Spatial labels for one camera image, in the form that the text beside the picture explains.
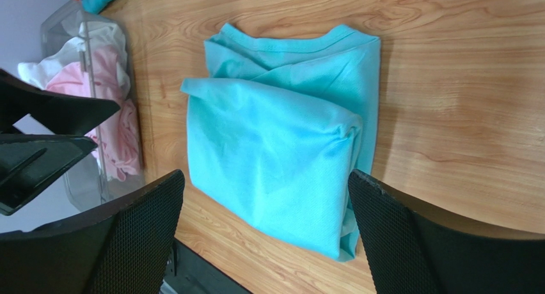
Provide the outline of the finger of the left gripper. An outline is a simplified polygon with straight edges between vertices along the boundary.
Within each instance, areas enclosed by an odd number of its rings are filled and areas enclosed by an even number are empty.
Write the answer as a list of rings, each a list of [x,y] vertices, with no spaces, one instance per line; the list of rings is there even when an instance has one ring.
[[[1,214],[20,210],[96,148],[85,136],[1,134]]]
[[[1,133],[18,134],[14,124],[30,115],[59,135],[84,135],[120,106],[106,99],[42,91],[1,70]]]

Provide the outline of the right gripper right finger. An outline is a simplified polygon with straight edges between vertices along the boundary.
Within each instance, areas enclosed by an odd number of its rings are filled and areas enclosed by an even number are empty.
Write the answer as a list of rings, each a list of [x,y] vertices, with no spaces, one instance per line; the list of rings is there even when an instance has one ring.
[[[543,234],[459,215],[359,170],[348,189],[376,292],[544,292]]]

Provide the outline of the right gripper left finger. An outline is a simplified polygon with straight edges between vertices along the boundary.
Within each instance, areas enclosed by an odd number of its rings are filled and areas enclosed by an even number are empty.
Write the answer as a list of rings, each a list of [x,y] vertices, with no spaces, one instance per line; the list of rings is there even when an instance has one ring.
[[[183,203],[175,170],[85,212],[1,235],[2,293],[158,293]]]

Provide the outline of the mint green t-shirt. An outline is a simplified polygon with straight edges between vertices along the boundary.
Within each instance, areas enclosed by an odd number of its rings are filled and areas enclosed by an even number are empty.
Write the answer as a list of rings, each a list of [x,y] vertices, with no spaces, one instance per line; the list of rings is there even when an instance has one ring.
[[[350,173],[372,170],[381,40],[346,25],[254,38],[230,24],[186,78],[192,184],[250,226],[336,261],[355,258]]]

